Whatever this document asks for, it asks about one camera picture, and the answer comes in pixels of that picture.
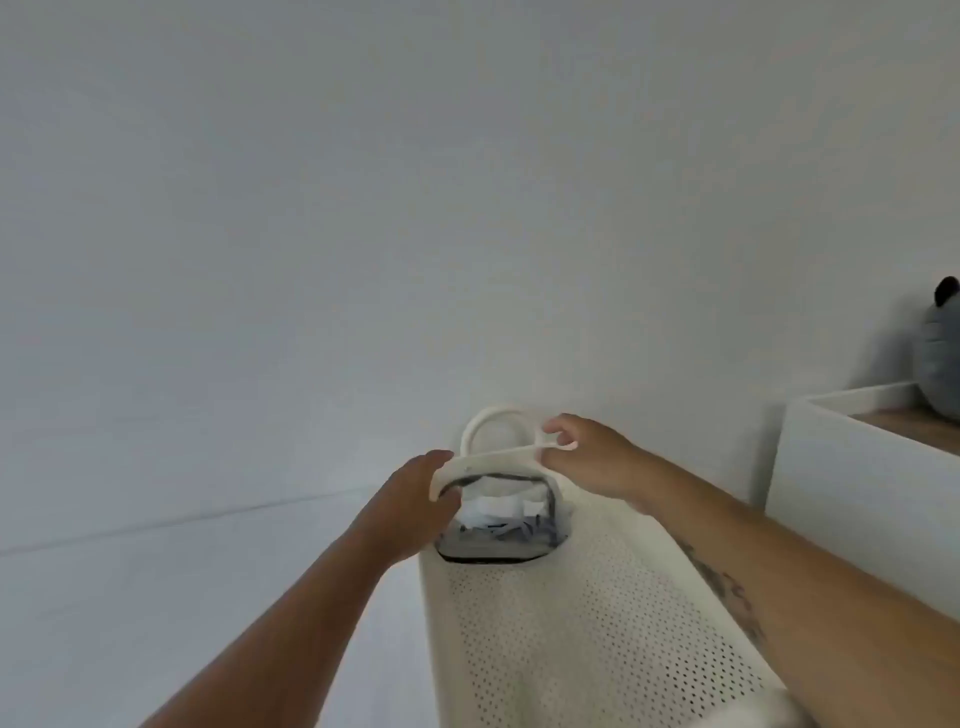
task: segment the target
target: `white handle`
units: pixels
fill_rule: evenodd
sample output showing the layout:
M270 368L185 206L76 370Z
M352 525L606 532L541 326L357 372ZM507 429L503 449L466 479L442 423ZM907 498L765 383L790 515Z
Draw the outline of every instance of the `white handle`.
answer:
M543 430L540 425L530 416L530 413L524 409L512 404L496 404L493 407L482 409L467 423L464 428L464 436L460 438L460 455L470 455L470 446L473 444L473 436L482 425L493 418L503 415L517 415L534 433L534 445L542 448L546 439L543 437Z

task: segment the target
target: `tattoo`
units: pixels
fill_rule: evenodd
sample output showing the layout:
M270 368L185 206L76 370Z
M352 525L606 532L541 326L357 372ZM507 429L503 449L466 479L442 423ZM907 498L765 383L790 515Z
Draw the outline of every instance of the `tattoo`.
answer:
M760 628L760 622L754 614L754 605L750 603L750 600L744 593L743 585L725 571L718 572L716 569L712 569L701 561L693 550L693 546L690 544L678 539L677 546L683 550L686 558L690 560L690 563L693 564L700 575L704 577L704 581L713 589L713 593L717 595L717 598L723 602L723 605L727 608L727 611L730 612L733 619L736 620L740 629L744 631L752 643L759 646L760 643L763 642L763 630Z

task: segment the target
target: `plush ear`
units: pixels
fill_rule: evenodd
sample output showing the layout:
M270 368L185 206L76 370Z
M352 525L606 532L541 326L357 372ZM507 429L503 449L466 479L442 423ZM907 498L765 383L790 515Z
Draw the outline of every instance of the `plush ear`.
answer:
M947 276L940 281L940 285L934 291L933 302L937 304L937 308L942 308L944 303L956 296L957 293L960 293L960 280L953 276Z

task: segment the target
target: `stuffed animal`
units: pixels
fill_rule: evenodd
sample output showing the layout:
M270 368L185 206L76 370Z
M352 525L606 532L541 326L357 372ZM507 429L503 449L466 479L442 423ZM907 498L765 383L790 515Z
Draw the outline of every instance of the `stuffed animal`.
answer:
M933 303L914 346L914 378L931 407L960 423L960 281L941 280Z

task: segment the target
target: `hand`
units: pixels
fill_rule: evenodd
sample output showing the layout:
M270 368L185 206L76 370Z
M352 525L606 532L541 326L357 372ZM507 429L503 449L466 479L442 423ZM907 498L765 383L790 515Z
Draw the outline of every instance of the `hand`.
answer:
M629 497L638 469L650 457L615 429L576 415L547 420L543 431L559 432L558 445L576 443L577 448L544 448L538 453L542 465L600 496Z
M429 498L430 478L449 450L430 450L408 460L383 484L354 519L348 534L373 549L389 567L433 541L460 510L460 489L450 488L437 502Z

